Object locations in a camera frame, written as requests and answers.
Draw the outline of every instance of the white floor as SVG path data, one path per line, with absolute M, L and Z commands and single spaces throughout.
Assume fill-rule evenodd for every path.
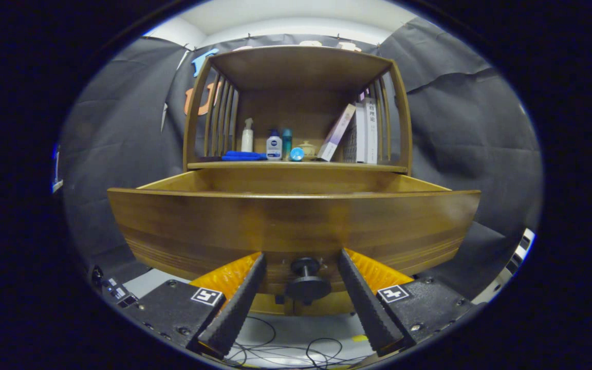
M 189 282 L 152 269 L 123 285 L 141 298 L 170 279 Z M 346 368 L 373 353 L 357 315 L 288 317 L 251 313 L 227 359 L 263 368 L 332 369 Z

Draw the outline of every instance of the orange letter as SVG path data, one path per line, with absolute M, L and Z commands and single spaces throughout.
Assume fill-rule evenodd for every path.
M 214 105 L 216 105 L 216 101 L 218 101 L 218 92 L 220 91 L 220 86 L 223 84 L 223 82 L 219 82 L 218 83 L 218 88 L 216 89 L 216 97 L 214 98 Z M 198 115 L 205 115 L 207 114 L 207 111 L 209 110 L 209 101 L 212 98 L 212 89 L 214 88 L 214 82 L 212 82 L 211 84 L 207 85 L 207 102 L 200 106 L 200 108 L 198 108 Z M 184 94 L 186 94 L 186 103 L 184 104 L 184 114 L 188 115 L 188 110 L 189 110 L 189 103 L 191 101 L 191 94 L 193 93 L 193 88 L 191 87 L 190 89 L 188 89 Z

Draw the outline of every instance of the wooden drawer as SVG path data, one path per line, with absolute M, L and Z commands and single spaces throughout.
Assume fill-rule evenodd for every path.
M 259 294 L 253 305 L 314 315 L 351 307 L 336 267 L 341 248 L 416 274 L 455 255 L 480 192 L 381 171 L 265 166 L 189 171 L 138 189 L 112 188 L 108 197 L 134 256 L 185 279 L 264 251 L 260 293 L 281 294 L 294 258 L 319 258 L 329 297 L 297 309 Z

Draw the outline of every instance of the cable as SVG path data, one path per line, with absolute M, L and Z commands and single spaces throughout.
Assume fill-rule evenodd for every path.
M 308 343 L 307 347 L 270 345 L 275 340 L 275 336 L 277 335 L 275 327 L 273 327 L 273 325 L 271 325 L 271 323 L 268 323 L 268 321 L 265 321 L 263 319 L 255 318 L 252 316 L 249 316 L 248 318 L 255 319 L 257 321 L 261 321 L 262 323 L 265 323 L 266 325 L 268 325 L 268 327 L 272 331 L 271 339 L 269 339 L 268 341 L 266 341 L 264 343 L 254 344 L 254 345 L 250 345 L 250 346 L 245 345 L 245 344 L 241 344 L 239 342 L 234 342 L 232 347 L 234 349 L 238 349 L 238 351 L 235 352 L 231 356 L 226 356 L 226 358 L 228 358 L 228 360 L 234 361 L 234 360 L 232 360 L 233 358 L 235 358 L 240 353 L 244 352 L 244 360 L 241 361 L 240 363 L 238 363 L 237 365 L 235 365 L 234 367 L 250 368 L 248 366 L 245 366 L 245 363 L 248 360 L 258 359 L 258 360 L 263 360 L 263 361 L 266 361 L 269 363 L 275 363 L 276 365 L 280 366 L 280 367 L 266 367 L 266 368 L 276 368 L 276 369 L 277 368 L 298 368 L 298 369 L 303 369 L 303 370 L 315 368 L 317 370 L 320 370 L 320 369 L 324 369 L 324 368 L 327 369 L 331 365 L 342 365 L 342 364 L 347 365 L 347 362 L 357 361 L 357 360 L 366 358 L 366 356 L 359 356 L 357 358 L 350 358 L 350 359 L 338 358 L 337 356 L 341 353 L 341 351 L 343 349 L 343 345 L 341 344 L 341 342 L 339 342 L 339 340 L 336 340 L 333 338 L 314 339 Z M 322 353 L 321 351 L 317 351 L 316 349 L 312 348 L 312 345 L 315 342 L 318 342 L 319 340 L 331 340 L 331 341 L 337 342 L 339 344 L 338 351 L 333 356 L 330 356 L 330 355 L 326 355 L 326 354 Z M 284 358 L 284 359 L 291 359 L 291 360 L 307 362 L 307 360 L 305 360 L 304 358 L 299 358 L 296 356 L 290 356 L 290 355 L 286 355 L 286 354 L 280 354 L 280 353 L 273 352 L 273 351 L 280 350 L 280 349 L 296 349 L 296 350 L 305 351 L 305 356 L 307 356 L 307 358 L 310 360 L 310 362 L 312 363 L 312 366 L 299 367 L 298 365 L 294 365 L 292 367 L 285 367 L 284 363 L 278 363 L 278 362 L 269 360 L 269 359 Z M 318 354 L 319 356 L 322 356 L 322 358 L 324 360 L 315 360 L 314 358 L 312 358 L 310 356 L 310 352 L 312 352 L 312 354 Z M 273 355 L 273 356 L 266 357 L 266 356 L 264 356 L 265 354 Z
M 312 344 L 313 344 L 314 342 L 317 342 L 317 340 L 333 340 L 333 341 L 335 341 L 335 342 L 337 342 L 337 343 L 339 344 L 339 350 L 337 351 L 337 353 L 336 353 L 336 354 L 334 354 L 334 355 L 332 356 L 333 358 L 334 358 L 335 356 L 337 356 L 337 355 L 339 354 L 339 352 L 341 352 L 341 349 L 342 349 L 342 347 L 343 347 L 343 346 L 341 345 L 341 342 L 339 342 L 339 340 L 337 340 L 337 339 L 332 339 L 332 338 L 319 338 L 319 339 L 315 339 L 315 340 L 311 341 L 311 342 L 310 342 L 310 343 L 307 345 L 307 349 L 305 350 L 305 356 L 307 356 L 307 358 L 308 358 L 308 359 L 310 359 L 310 361 L 312 361 L 312 364 L 313 364 L 315 367 L 317 367 L 317 368 L 321 368 L 321 367 L 317 366 L 317 363 L 315 363 L 315 361 L 314 361 L 314 360 L 313 360 L 313 359 L 310 357 L 310 353 L 309 353 L 309 351 L 310 351 L 310 346 L 312 346 Z M 327 357 L 325 357 L 325 356 L 324 356 L 324 358 L 326 358 L 326 368 L 328 368 L 328 360 L 327 360 Z

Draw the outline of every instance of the pink book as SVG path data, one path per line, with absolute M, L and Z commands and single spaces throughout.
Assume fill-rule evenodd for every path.
M 335 150 L 339 145 L 339 141 L 341 141 L 341 138 L 344 135 L 344 131 L 346 131 L 346 128 L 348 127 L 350 119 L 353 117 L 353 113 L 355 113 L 355 104 L 348 104 L 346 109 L 344 109 L 344 112 L 335 122 L 333 129 L 331 129 L 331 131 L 328 133 L 328 136 L 324 141 L 324 145 L 322 145 L 321 149 L 319 149 L 319 154 L 317 154 L 317 157 L 323 159 L 324 161 L 330 162 L 333 154 L 335 154 Z

